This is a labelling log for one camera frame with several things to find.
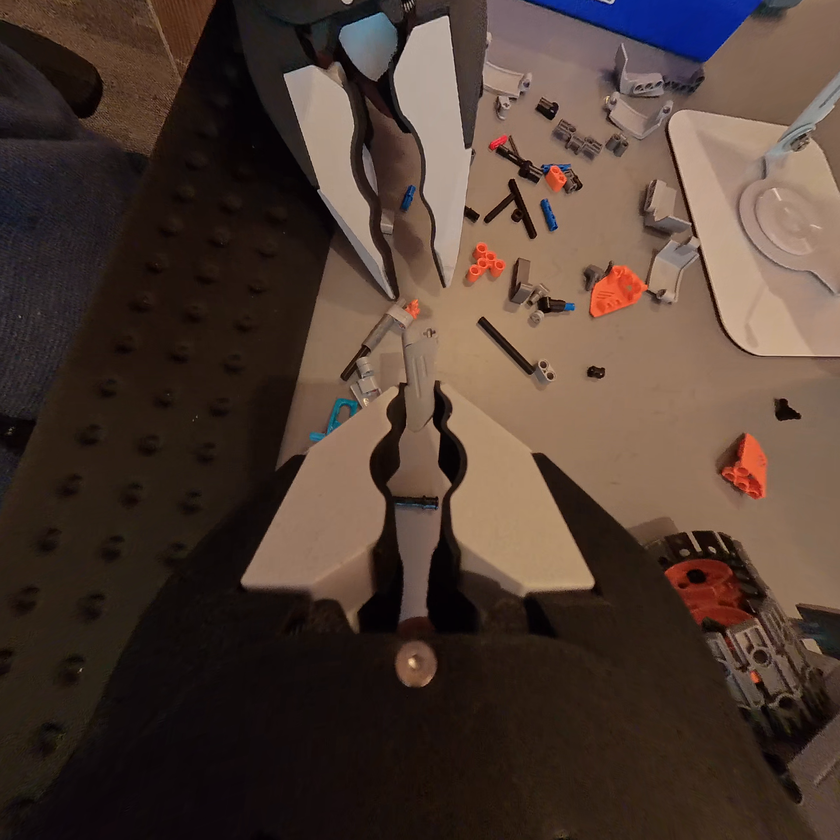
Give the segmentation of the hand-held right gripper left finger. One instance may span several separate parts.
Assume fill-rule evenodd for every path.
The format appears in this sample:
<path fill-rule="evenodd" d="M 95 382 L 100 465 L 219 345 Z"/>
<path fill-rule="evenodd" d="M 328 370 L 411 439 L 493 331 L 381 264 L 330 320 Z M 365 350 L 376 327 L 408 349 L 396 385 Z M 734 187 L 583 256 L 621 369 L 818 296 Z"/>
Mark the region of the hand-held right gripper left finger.
<path fill-rule="evenodd" d="M 363 632 L 392 632 L 403 562 L 389 482 L 401 464 L 404 385 L 386 390 L 303 457 L 241 585 L 334 601 Z"/>

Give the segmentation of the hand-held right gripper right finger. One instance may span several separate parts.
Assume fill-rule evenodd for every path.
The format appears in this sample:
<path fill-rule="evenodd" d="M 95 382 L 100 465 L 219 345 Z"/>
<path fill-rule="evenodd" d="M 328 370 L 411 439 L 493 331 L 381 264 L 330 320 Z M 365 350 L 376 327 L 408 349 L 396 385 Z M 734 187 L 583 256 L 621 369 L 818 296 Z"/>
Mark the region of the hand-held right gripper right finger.
<path fill-rule="evenodd" d="M 493 613 L 528 627 L 526 602 L 590 595 L 595 578 L 531 449 L 445 383 L 434 387 L 437 465 L 449 487 L 427 585 L 444 634 L 475 634 Z"/>

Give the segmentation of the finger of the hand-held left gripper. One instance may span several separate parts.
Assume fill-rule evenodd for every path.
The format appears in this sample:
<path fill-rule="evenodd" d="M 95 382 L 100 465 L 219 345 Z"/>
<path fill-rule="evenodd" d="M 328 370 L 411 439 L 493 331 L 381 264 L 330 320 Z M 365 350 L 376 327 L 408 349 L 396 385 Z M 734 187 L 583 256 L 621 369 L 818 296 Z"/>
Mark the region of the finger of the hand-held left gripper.
<path fill-rule="evenodd" d="M 395 105 L 421 157 L 419 192 L 432 225 L 430 247 L 440 282 L 450 287 L 458 262 L 471 151 L 465 145 L 449 17 L 415 25 L 392 71 Z"/>
<path fill-rule="evenodd" d="M 382 232 L 371 153 L 365 146 L 368 112 L 342 65 L 316 65 L 285 77 L 308 158 L 323 203 L 390 300 L 398 297 L 392 248 Z"/>

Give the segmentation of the grey curved panel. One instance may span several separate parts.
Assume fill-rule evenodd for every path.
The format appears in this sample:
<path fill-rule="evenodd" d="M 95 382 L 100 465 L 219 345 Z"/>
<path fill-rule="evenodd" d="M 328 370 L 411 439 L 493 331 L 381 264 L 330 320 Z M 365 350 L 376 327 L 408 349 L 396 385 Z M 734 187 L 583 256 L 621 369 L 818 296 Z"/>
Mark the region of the grey curved panel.
<path fill-rule="evenodd" d="M 605 99 L 604 107 L 607 118 L 621 133 L 629 138 L 644 140 L 667 122 L 674 109 L 674 102 L 666 100 L 655 113 L 644 115 L 615 92 Z"/>
<path fill-rule="evenodd" d="M 661 235 L 682 235 L 693 231 L 690 221 L 676 215 L 676 190 L 654 179 L 647 185 L 642 209 L 644 227 Z"/>
<path fill-rule="evenodd" d="M 499 97 L 517 100 L 526 94 L 532 84 L 531 72 L 520 72 L 497 66 L 488 60 L 482 69 L 482 86 L 484 91 Z"/>
<path fill-rule="evenodd" d="M 647 273 L 647 291 L 660 304 L 678 300 L 681 278 L 700 256 L 700 240 L 690 237 L 685 243 L 670 239 L 654 254 Z"/>

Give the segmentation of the teal separator tool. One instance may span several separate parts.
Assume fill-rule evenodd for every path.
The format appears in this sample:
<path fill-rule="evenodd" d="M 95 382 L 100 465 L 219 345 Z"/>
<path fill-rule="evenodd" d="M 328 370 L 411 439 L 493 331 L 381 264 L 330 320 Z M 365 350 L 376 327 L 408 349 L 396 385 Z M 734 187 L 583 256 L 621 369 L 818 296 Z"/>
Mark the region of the teal separator tool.
<path fill-rule="evenodd" d="M 336 399 L 332 405 L 325 430 L 322 432 L 310 432 L 309 441 L 312 444 L 322 441 L 344 422 L 350 420 L 360 409 L 361 406 L 355 397 L 340 397 Z"/>

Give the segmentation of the orange five-hole connector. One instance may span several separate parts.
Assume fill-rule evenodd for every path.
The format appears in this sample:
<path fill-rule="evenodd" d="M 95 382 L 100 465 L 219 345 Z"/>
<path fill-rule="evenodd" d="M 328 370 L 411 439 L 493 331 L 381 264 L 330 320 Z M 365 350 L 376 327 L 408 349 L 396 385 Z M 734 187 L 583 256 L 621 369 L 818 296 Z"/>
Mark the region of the orange five-hole connector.
<path fill-rule="evenodd" d="M 472 262 L 465 274 L 465 281 L 472 285 L 482 277 L 498 279 L 507 267 L 506 261 L 492 250 L 486 242 L 479 241 L 472 251 Z"/>

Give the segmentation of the long black axle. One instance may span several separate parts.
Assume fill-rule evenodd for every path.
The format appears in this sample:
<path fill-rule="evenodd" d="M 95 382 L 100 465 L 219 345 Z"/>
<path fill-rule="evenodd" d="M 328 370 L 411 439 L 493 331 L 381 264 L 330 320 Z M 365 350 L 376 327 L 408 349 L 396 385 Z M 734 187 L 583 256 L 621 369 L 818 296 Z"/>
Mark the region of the long black axle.
<path fill-rule="evenodd" d="M 525 375 L 536 372 L 536 364 L 530 362 L 513 344 L 486 318 L 480 317 L 478 328 L 520 369 Z"/>

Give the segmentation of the grey cylinder axle assembly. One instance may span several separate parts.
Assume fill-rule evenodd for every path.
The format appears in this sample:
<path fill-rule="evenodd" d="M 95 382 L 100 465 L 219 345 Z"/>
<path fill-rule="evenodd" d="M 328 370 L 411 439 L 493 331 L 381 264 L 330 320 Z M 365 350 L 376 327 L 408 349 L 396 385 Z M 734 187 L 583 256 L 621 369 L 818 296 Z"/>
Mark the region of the grey cylinder axle assembly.
<path fill-rule="evenodd" d="M 406 301 L 403 298 L 397 299 L 381 316 L 373 329 L 368 333 L 361 343 L 359 350 L 351 361 L 344 368 L 340 375 L 343 382 L 347 382 L 356 370 L 357 363 L 364 357 L 371 354 L 377 348 L 384 337 L 393 329 L 405 331 L 417 319 L 419 314 L 419 300 Z"/>

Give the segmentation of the black dimpled mat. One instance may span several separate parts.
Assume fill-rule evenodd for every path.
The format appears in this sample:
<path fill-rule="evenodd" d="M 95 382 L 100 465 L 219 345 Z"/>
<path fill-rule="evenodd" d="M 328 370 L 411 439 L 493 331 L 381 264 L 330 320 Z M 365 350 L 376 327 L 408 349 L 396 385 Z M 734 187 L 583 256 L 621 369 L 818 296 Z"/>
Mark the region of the black dimpled mat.
<path fill-rule="evenodd" d="M 335 223 L 216 2 L 2 507 L 2 838 L 146 608 L 274 470 Z"/>

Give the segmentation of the light grey angled panel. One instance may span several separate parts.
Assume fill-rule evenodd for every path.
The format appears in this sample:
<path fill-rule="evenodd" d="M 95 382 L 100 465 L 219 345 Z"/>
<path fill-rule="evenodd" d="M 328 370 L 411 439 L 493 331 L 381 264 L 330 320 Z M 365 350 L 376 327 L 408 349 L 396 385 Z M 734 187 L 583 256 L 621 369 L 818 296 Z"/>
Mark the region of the light grey angled panel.
<path fill-rule="evenodd" d="M 624 42 L 616 50 L 614 61 L 616 92 L 631 98 L 659 98 L 665 93 L 665 80 L 660 73 L 628 69 L 628 55 Z"/>

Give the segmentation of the blue storage box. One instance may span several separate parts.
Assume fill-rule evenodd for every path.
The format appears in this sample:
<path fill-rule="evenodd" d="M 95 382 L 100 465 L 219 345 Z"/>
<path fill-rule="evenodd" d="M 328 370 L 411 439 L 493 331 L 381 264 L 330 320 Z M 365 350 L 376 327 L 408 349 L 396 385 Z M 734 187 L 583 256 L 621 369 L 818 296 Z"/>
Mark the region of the blue storage box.
<path fill-rule="evenodd" d="M 713 57 L 760 5 L 760 1 L 533 3 L 699 62 Z"/>

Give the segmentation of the orange wedge brick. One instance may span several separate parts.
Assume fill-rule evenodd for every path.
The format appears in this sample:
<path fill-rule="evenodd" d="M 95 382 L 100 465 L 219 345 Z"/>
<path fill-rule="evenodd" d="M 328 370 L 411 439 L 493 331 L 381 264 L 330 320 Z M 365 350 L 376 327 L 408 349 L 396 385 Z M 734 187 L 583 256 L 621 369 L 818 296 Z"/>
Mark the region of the orange wedge brick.
<path fill-rule="evenodd" d="M 740 436 L 734 456 L 720 469 L 720 476 L 744 496 L 753 500 L 767 497 L 769 460 L 758 439 L 750 433 Z"/>

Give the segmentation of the tracked toy robot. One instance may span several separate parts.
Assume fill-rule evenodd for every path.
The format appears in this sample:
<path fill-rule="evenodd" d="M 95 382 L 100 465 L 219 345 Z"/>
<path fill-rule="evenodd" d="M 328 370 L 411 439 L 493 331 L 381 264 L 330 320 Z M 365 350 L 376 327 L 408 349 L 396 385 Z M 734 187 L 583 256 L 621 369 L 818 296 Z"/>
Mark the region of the tracked toy robot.
<path fill-rule="evenodd" d="M 838 657 L 805 644 L 730 535 L 672 532 L 644 548 L 698 625 L 785 792 L 804 810 L 838 813 Z"/>

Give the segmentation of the orange flat panel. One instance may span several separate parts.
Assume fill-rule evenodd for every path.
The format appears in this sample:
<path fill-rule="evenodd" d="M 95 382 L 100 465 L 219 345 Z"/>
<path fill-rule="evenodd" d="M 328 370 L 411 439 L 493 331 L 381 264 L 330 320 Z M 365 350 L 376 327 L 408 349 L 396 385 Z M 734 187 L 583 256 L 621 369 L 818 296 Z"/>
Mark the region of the orange flat panel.
<path fill-rule="evenodd" d="M 633 306 L 648 290 L 648 284 L 632 268 L 612 266 L 592 286 L 590 316 L 598 319 Z"/>

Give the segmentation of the white stand base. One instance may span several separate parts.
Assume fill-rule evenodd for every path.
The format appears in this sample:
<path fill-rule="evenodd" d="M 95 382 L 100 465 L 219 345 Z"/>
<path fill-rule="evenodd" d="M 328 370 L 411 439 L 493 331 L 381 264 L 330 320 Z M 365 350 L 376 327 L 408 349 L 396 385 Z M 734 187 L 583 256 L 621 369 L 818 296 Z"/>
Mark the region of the white stand base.
<path fill-rule="evenodd" d="M 839 297 L 813 275 L 764 257 L 744 232 L 742 190 L 760 175 L 760 158 L 780 125 L 680 110 L 668 121 L 686 204 L 722 327 L 760 356 L 837 358 Z"/>

